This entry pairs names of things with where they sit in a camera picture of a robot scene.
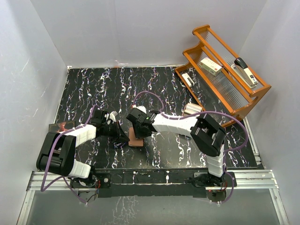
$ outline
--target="black table surface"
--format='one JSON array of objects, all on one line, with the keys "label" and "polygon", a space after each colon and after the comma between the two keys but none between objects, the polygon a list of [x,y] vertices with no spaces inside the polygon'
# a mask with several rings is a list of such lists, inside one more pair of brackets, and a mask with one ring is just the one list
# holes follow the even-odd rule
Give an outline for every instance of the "black table surface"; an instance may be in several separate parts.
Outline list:
[{"label": "black table surface", "polygon": [[[68,72],[66,86],[58,110],[57,122],[74,120],[84,123],[94,104],[108,112],[118,112],[117,119],[128,135],[131,123],[126,116],[131,110],[137,93],[148,90],[161,97],[165,112],[181,115],[186,103],[195,103],[191,94],[174,75],[174,67],[126,67],[126,68],[79,68]],[[200,79],[189,71],[196,82],[193,90],[206,110],[227,113],[227,110]],[[157,110],[160,102],[151,95],[138,98],[137,105],[147,110]],[[214,116],[221,124],[224,117]],[[225,149],[244,142],[245,135],[238,125],[226,128]],[[194,141],[174,133],[155,133],[145,139],[143,147],[130,147],[110,143],[107,137],[99,137],[77,148],[78,161],[94,165],[97,169],[154,169],[154,168],[205,168],[207,162]],[[228,152],[228,167],[257,167],[250,142],[241,150]]]}]

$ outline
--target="gray floor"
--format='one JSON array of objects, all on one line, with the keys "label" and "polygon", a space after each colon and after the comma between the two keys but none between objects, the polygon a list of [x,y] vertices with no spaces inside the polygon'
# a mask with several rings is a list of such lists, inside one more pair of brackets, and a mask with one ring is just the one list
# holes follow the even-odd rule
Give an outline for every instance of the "gray floor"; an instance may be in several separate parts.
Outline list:
[{"label": "gray floor", "polygon": [[279,221],[268,189],[235,190],[220,207],[189,196],[113,197],[85,207],[69,191],[47,191],[36,192],[27,224],[278,225]]}]

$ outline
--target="white wall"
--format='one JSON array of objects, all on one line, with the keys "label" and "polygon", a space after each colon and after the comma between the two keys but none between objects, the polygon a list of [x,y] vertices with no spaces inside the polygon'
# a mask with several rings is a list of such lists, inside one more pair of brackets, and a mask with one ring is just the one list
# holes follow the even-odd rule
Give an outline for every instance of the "white wall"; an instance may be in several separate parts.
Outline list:
[{"label": "white wall", "polygon": [[66,65],[30,0],[0,1],[0,224],[16,224]]},{"label": "white wall", "polygon": [[292,225],[299,224],[300,2],[268,0],[240,56],[269,84],[249,114],[262,161],[274,171]]},{"label": "white wall", "polygon": [[186,63],[210,24],[239,51],[266,0],[31,0],[66,65],[146,66]]}]

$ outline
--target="small box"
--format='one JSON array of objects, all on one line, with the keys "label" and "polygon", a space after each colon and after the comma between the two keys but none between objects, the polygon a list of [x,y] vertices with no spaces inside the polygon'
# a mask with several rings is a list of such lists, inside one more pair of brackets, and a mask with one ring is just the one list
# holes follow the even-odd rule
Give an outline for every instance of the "small box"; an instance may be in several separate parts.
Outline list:
[{"label": "small box", "polygon": [[213,60],[207,57],[200,61],[200,66],[214,76],[217,75],[217,73],[222,69],[219,64],[215,63]]}]

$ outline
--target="orange wooden rack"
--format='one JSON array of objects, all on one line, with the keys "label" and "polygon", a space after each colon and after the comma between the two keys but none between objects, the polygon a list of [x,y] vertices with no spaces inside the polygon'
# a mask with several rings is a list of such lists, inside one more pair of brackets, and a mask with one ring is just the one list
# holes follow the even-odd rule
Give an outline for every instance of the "orange wooden rack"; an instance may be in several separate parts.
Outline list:
[{"label": "orange wooden rack", "polygon": [[[188,63],[177,67],[175,72],[203,110],[205,108],[199,101],[197,94],[192,90],[193,87],[190,88],[181,76],[189,68],[194,68],[198,72],[232,116],[242,120],[267,93],[271,86],[248,65],[250,71],[258,81],[258,85],[255,88],[250,88],[231,67],[234,60],[239,57],[238,54],[209,25],[195,28],[193,34],[200,39],[200,42],[195,47],[183,51],[183,55],[187,58]],[[214,76],[202,69],[199,65],[200,61],[205,57],[223,66],[222,72]],[[222,124],[222,126],[227,127],[233,123],[234,121],[231,120]]]}]

